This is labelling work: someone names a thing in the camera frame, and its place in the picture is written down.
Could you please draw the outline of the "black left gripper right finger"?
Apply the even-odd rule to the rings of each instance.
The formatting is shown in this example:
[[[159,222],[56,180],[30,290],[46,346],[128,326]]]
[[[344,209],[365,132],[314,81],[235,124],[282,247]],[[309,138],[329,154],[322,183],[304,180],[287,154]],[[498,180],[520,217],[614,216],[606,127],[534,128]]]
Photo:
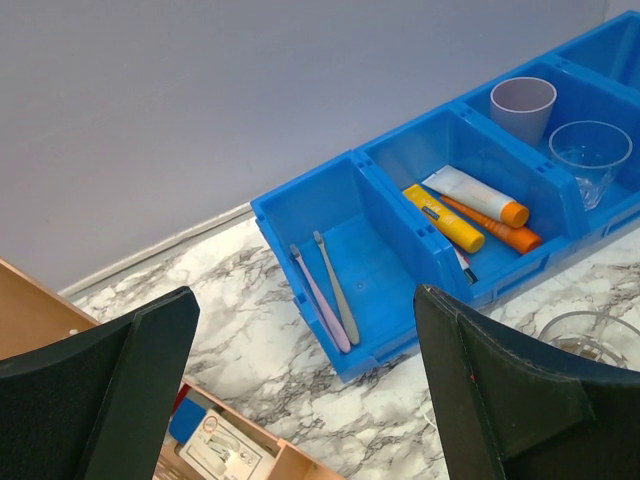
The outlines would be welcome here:
[[[414,313],[452,479],[636,479],[639,374],[420,285]]]

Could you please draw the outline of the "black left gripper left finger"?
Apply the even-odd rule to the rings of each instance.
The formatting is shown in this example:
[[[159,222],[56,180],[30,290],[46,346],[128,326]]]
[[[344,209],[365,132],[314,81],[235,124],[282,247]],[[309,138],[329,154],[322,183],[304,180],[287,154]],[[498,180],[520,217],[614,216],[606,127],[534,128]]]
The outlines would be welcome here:
[[[151,478],[199,315],[182,286],[3,360],[2,478]]]

